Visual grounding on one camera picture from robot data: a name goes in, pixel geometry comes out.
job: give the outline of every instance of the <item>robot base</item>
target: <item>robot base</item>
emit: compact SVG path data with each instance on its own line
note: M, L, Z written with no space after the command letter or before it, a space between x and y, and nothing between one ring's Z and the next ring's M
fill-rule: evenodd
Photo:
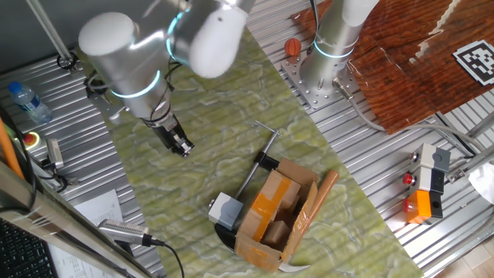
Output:
M296 87L300 96L312 107L313 110L318 110L333 101L340 99L343 95L338 89L331 90L318 90L313 91L305 86L303 80L300 77L300 65L307 57L306 52L301 52L298 57L289 57L282 61L281 69L286 73L289 81L294 87ZM347 90L351 93L356 93L360 90L357 82L354 80L354 75L349 71L346 66L338 76L343 84L347 87Z

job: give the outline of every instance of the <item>green marbled mat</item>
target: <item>green marbled mat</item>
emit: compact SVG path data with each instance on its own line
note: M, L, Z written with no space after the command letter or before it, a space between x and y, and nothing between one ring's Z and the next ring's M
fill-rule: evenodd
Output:
M131 115L108 126L147 225L177 250L186 277L422 276L250 32L221 78L204 80L181 67L172 83L173 110L195 144L190 157L167 151ZM208 221L209 202L219 192L236 193L271 136L253 127L255 120L281 130L270 156L310 168L320 181L329 169L340 173L292 259L293 265L312 264L299 273L257 269L223 246ZM241 201L250 204L267 174L258 170ZM179 277L174 256L157 250L168 276Z

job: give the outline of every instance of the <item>white box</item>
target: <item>white box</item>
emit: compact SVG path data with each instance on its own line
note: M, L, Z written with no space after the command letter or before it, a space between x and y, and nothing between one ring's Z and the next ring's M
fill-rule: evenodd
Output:
M242 207L241 202L221 192L209 209L209 221L218 223L231 231Z
M451 153L430 144L422 144L410 155L410 172L417 171L420 167L449 172L449 158Z

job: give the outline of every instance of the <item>water bottle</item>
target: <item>water bottle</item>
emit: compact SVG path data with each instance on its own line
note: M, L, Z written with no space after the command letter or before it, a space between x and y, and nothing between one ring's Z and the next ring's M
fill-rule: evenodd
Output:
M26 85L12 82L8 85L12 100L37 124L47 124L52 120L52 111Z

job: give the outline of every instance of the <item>paper sheet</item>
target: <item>paper sheet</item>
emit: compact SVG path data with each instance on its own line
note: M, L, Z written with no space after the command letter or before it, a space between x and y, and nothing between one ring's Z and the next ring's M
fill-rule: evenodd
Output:
M104 219L123 221L122 211L118 202L117 192L112 190L82 204L76 205L82 215L86 216L94 225L98 226ZM56 246L49 245L55 263L56 272L63 278L113 278L113 275L105 273L68 254Z
M485 200L494 204L494 165L482 165L470 174L469 181Z

